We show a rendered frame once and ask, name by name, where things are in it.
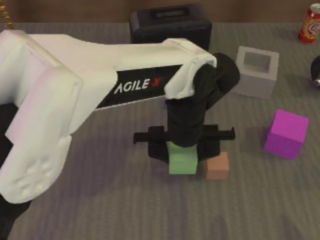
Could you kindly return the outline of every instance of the black case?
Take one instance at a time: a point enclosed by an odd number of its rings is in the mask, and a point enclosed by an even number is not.
[[[138,10],[130,16],[131,43],[161,43],[184,38],[209,50],[212,23],[200,4]]]

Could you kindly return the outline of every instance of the can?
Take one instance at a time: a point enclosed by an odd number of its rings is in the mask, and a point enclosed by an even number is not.
[[[320,31],[320,3],[312,4],[306,12],[302,28],[298,35],[301,42],[311,44],[316,41]]]

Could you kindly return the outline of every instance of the red letter x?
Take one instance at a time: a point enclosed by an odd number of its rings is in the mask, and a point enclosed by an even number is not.
[[[152,87],[158,87],[161,80],[162,80],[161,77],[155,77],[153,79]]]

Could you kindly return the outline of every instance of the gray box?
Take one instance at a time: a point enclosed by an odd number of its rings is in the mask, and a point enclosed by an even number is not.
[[[240,46],[236,57],[240,81],[233,93],[269,99],[277,81],[279,53]]]

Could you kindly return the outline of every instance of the can lid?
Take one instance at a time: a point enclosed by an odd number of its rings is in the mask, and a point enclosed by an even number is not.
[[[310,10],[314,13],[314,14],[320,14],[320,3],[314,3],[310,6]]]

